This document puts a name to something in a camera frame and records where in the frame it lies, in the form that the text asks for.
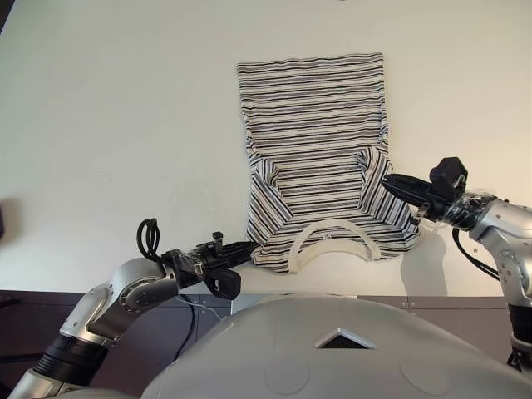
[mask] striped fabric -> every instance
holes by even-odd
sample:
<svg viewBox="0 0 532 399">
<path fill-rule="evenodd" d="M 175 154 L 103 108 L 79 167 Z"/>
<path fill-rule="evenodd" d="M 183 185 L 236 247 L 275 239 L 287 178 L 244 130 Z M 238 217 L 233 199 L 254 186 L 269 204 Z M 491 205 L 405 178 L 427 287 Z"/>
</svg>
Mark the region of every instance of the striped fabric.
<svg viewBox="0 0 532 399">
<path fill-rule="evenodd" d="M 240 63 L 237 73 L 251 165 L 248 238 L 261 244 L 254 262 L 286 271 L 298 234 L 333 218 L 363 228 L 384 259 L 411 248 L 410 210 L 380 184 L 392 171 L 382 54 Z M 301 249 L 331 237 L 362 242 L 324 229 Z"/>
</svg>

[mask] white table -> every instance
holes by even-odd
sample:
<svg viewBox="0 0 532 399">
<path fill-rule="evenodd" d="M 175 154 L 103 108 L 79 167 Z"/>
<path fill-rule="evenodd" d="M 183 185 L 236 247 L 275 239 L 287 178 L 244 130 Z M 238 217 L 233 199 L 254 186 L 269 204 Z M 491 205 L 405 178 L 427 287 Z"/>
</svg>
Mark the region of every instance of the white table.
<svg viewBox="0 0 532 399">
<path fill-rule="evenodd" d="M 531 203 L 527 2 L 17 0 L 0 36 L 0 288 L 85 291 L 138 256 L 146 217 L 161 250 L 242 239 L 236 63 L 375 51 L 396 171 L 458 155 L 471 188 Z M 239 270 L 249 293 L 500 294 L 449 236 L 404 262 Z"/>
</svg>

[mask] robotic arm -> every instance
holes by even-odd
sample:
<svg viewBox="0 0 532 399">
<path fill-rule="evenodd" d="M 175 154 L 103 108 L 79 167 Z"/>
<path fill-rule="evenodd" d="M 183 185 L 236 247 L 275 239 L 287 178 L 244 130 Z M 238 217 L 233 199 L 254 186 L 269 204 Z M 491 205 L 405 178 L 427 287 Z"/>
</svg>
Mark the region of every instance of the robotic arm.
<svg viewBox="0 0 532 399">
<path fill-rule="evenodd" d="M 497 270 L 468 256 L 478 268 L 500 280 L 510 310 L 512 358 L 532 376 L 532 209 L 510 204 L 493 195 L 466 192 L 467 170 L 458 158 L 444 158 L 430 173 L 431 183 L 391 174 L 382 184 L 396 197 L 418 207 L 413 221 L 422 218 L 453 226 L 482 244 Z"/>
<path fill-rule="evenodd" d="M 141 234 L 146 227 L 145 241 Z M 9 399 L 54 397 L 86 387 L 107 351 L 143 313 L 178 295 L 179 290 L 205 282 L 213 295 L 234 299 L 240 276 L 229 270 L 250 259 L 253 242 L 223 245 L 223 235 L 188 253 L 173 249 L 156 254 L 159 229 L 155 219 L 139 227 L 137 241 L 144 258 L 122 264 L 112 279 L 94 287 L 76 305 L 38 364 L 24 374 Z"/>
</svg>

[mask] black cable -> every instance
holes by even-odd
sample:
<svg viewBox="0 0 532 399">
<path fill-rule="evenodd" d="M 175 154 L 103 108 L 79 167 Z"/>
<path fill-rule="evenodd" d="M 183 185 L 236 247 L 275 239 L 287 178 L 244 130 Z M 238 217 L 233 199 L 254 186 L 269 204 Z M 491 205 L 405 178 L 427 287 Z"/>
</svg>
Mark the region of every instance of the black cable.
<svg viewBox="0 0 532 399">
<path fill-rule="evenodd" d="M 162 258 L 157 254 L 157 248 L 159 247 L 159 238 L 160 238 L 160 231 L 159 227 L 157 226 L 157 219 L 145 219 L 143 220 L 139 228 L 136 230 L 136 244 L 139 247 L 140 253 L 146 258 L 153 262 L 157 262 L 159 266 L 161 267 L 161 270 L 163 273 L 165 272 L 163 266 L 162 266 Z M 190 309 L 190 326 L 189 331 L 186 334 L 185 340 L 181 343 L 181 346 L 177 350 L 174 356 L 174 360 L 176 360 L 181 352 L 183 351 L 183 348 L 187 344 L 187 342 L 192 337 L 192 333 L 194 332 L 194 326 L 196 323 L 196 314 L 194 310 L 194 306 L 191 305 L 192 301 L 190 298 L 184 294 L 180 295 L 186 302 L 189 303 L 189 309 Z"/>
<path fill-rule="evenodd" d="M 146 228 L 145 239 L 142 239 L 142 233 Z M 140 253 L 153 262 L 160 263 L 161 258 L 157 255 L 157 248 L 159 247 L 160 231 L 157 226 L 157 219 L 145 219 L 143 220 L 139 228 L 136 230 L 136 244 L 139 247 Z"/>
<path fill-rule="evenodd" d="M 185 340 L 181 343 L 181 346 L 179 347 L 179 349 L 177 350 L 177 352 L 175 353 L 175 356 L 174 356 L 174 360 L 177 360 L 177 358 L 180 356 L 181 354 L 181 351 L 183 351 L 183 348 L 185 347 L 185 345 L 187 344 L 187 342 L 190 340 L 190 338 L 192 337 L 192 332 L 194 331 L 194 326 L 196 324 L 196 312 L 194 310 L 194 306 L 191 305 L 192 301 L 190 300 L 190 298 L 184 294 L 181 294 L 180 295 L 186 302 L 189 303 L 189 308 L 190 308 L 190 326 L 189 326 L 189 332 L 186 334 L 186 337 L 185 337 Z"/>
<path fill-rule="evenodd" d="M 487 264 L 483 264 L 480 260 L 473 258 L 471 255 L 469 255 L 466 250 L 462 247 L 460 244 L 460 238 L 458 234 L 460 233 L 460 230 L 454 228 L 452 230 L 452 239 L 455 241 L 456 246 L 462 252 L 462 254 L 472 263 L 475 265 L 476 268 L 478 268 L 480 271 L 486 273 L 488 276 L 494 278 L 497 281 L 500 281 L 499 274 L 494 268 L 491 268 Z"/>
</svg>

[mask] silver robot arm segment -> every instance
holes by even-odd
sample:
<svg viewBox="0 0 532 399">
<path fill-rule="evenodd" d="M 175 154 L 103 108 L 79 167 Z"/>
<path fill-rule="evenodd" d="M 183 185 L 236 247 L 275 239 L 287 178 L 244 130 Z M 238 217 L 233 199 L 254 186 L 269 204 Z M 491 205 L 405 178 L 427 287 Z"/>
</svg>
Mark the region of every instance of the silver robot arm segment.
<svg viewBox="0 0 532 399">
<path fill-rule="evenodd" d="M 391 174 L 382 184 L 419 208 L 415 221 L 427 218 L 450 224 L 457 244 L 458 229 L 467 231 L 490 252 L 497 266 L 491 276 L 500 280 L 510 310 L 510 359 L 515 357 L 521 371 L 532 377 L 532 209 L 466 192 L 467 170 L 456 157 L 444 158 L 432 169 L 430 180 Z M 479 267 L 479 261 L 469 258 Z"/>
<path fill-rule="evenodd" d="M 108 283 L 86 293 L 39 363 L 24 374 L 9 399 L 54 397 L 87 386 L 107 349 L 144 312 L 173 298 L 173 269 L 147 259 L 122 264 Z"/>
<path fill-rule="evenodd" d="M 240 276 L 233 266 L 250 260 L 254 242 L 223 245 L 223 235 L 197 245 L 188 253 L 172 249 L 156 254 L 159 229 L 147 219 L 137 230 L 137 244 L 145 256 L 122 264 L 112 279 L 91 289 L 63 323 L 55 341 L 39 363 L 28 370 L 9 399 L 53 397 L 86 387 L 113 347 L 143 313 L 178 295 L 181 288 L 205 282 L 213 295 L 234 299 Z M 146 250 L 141 234 L 146 229 Z"/>
</svg>

